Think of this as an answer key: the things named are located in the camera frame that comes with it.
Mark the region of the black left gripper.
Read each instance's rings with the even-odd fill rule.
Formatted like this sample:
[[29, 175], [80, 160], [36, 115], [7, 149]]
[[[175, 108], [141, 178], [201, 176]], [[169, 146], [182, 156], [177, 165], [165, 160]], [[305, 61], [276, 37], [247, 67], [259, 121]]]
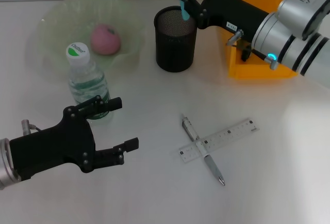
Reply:
[[95, 152], [95, 141], [86, 119], [101, 119], [122, 108], [120, 97], [103, 100], [97, 95], [63, 110], [61, 121], [54, 127], [10, 141], [13, 167], [22, 181], [65, 163], [77, 165], [84, 173], [94, 169], [124, 164], [124, 152], [139, 148], [133, 138], [111, 149]]

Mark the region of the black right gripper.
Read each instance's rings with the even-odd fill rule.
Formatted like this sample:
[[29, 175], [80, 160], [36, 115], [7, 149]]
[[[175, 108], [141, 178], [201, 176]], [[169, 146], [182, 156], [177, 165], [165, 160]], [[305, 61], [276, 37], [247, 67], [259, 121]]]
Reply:
[[193, 18], [199, 29], [218, 26], [231, 33], [243, 31], [242, 39], [252, 42], [268, 12], [243, 0], [180, 0], [184, 21]]

